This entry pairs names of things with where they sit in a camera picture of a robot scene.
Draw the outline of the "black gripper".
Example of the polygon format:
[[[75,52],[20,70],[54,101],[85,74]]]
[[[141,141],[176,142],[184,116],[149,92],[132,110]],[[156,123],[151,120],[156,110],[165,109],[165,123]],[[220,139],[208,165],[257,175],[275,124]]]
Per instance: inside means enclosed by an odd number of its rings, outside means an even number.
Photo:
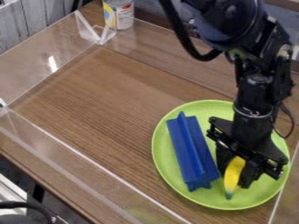
[[[239,186],[248,189],[265,174],[280,179],[288,157],[272,140],[272,120],[269,115],[252,116],[236,112],[233,119],[216,116],[209,118],[207,137],[216,144],[216,163],[220,176],[233,157],[245,160]]]

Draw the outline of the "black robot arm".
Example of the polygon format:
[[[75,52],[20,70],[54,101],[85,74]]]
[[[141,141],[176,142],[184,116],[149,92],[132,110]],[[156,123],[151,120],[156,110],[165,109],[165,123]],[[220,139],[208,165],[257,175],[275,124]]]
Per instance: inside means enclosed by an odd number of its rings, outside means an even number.
[[[261,175],[279,179],[288,158],[273,143],[277,111],[291,95],[289,35],[271,18],[263,0],[181,0],[191,11],[193,28],[212,51],[189,54],[212,60],[225,53],[235,64],[237,97],[233,118],[212,117],[207,136],[216,142],[219,172],[225,175],[231,163],[243,159],[237,185],[248,188]]]

